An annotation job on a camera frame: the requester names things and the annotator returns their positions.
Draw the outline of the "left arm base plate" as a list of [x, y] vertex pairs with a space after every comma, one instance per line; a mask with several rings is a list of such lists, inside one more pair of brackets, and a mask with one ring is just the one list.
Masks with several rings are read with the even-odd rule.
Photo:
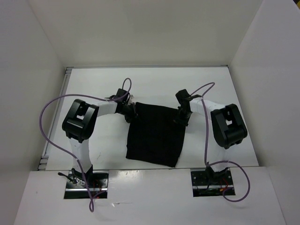
[[[68, 172], [64, 199], [89, 199], [85, 183], [79, 178], [74, 178], [72, 172]], [[95, 199], [107, 199], [109, 173], [95, 171], [93, 181], [89, 181], [91, 196]]]

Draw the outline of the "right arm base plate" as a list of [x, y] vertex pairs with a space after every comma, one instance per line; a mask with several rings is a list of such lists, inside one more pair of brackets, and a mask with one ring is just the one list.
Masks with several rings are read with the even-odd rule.
[[191, 170], [191, 183], [193, 197], [211, 197], [235, 195], [231, 171], [224, 169], [221, 172], [214, 172], [212, 169]]

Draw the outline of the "black skirt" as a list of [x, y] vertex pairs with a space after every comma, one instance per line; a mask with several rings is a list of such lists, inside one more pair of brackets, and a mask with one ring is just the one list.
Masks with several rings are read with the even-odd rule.
[[130, 122], [126, 158], [175, 167], [182, 152], [186, 127], [174, 122], [174, 108], [135, 104], [137, 117]]

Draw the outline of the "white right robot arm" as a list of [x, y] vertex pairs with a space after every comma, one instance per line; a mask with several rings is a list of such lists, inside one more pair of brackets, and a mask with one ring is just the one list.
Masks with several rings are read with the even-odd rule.
[[192, 113], [205, 116], [206, 138], [204, 150], [204, 162], [206, 165], [205, 178], [210, 184], [217, 184], [225, 175], [228, 167], [222, 170], [217, 169], [215, 165], [229, 163], [224, 159], [214, 163], [207, 161], [208, 155], [208, 136], [209, 121], [212, 124], [212, 131], [216, 143], [225, 150], [233, 145], [240, 144], [247, 137], [248, 131], [240, 111], [235, 104], [222, 105], [203, 99], [200, 95], [191, 96], [186, 93], [178, 92], [176, 98], [180, 104], [174, 121], [180, 125], [188, 126]]

